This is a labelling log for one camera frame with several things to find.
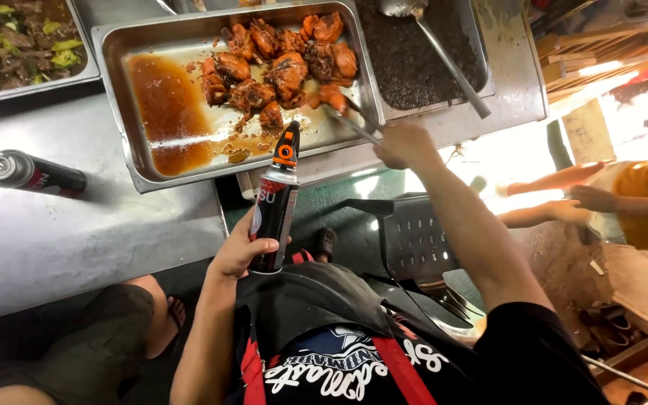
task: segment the hand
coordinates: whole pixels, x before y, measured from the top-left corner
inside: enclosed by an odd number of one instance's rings
[[[606,190],[591,186],[574,186],[570,189],[572,200],[579,201],[574,205],[577,208],[586,208],[598,213],[615,213],[617,211],[618,197]]]
[[[373,152],[390,169],[415,169],[430,164],[432,159],[441,159],[422,127],[410,123],[390,123],[384,129],[381,146],[374,146]]]
[[[234,226],[231,234],[214,256],[214,260],[211,261],[207,269],[207,277],[223,276],[236,281],[257,254],[275,252],[279,248],[279,243],[274,239],[262,238],[249,241],[249,227],[253,216],[254,207]]]

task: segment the black t-shirt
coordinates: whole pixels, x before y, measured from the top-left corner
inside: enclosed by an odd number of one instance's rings
[[[473,349],[430,324],[385,309],[391,331],[438,404],[608,404],[557,315],[532,303],[491,311]],[[371,337],[354,325],[318,328],[267,362],[267,404],[406,404]],[[227,404],[241,404],[234,382]]]

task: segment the shorts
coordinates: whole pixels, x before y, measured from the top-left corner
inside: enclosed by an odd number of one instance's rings
[[[144,288],[105,288],[44,357],[0,373],[0,387],[30,386],[62,405],[118,404],[121,383],[139,376],[153,309]]]
[[[617,179],[619,173],[628,163],[628,161],[608,163],[604,168],[584,181],[583,184],[611,192],[614,180]],[[589,219],[587,219],[587,225],[591,232],[605,242],[627,244],[624,231],[621,230],[621,225],[619,225],[619,218],[615,213],[591,211]]]

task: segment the plastic chair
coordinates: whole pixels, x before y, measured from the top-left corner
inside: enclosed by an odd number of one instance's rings
[[[446,284],[443,274],[461,267],[441,230],[427,195],[397,199],[347,199],[352,207],[376,216],[382,262],[391,279],[367,274],[374,280],[401,286],[435,300],[447,311],[474,326],[485,316]]]

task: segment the vegetable stir-fry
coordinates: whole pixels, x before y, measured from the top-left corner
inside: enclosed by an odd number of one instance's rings
[[[72,21],[50,21],[42,1],[0,2],[0,90],[70,77],[86,57]]]

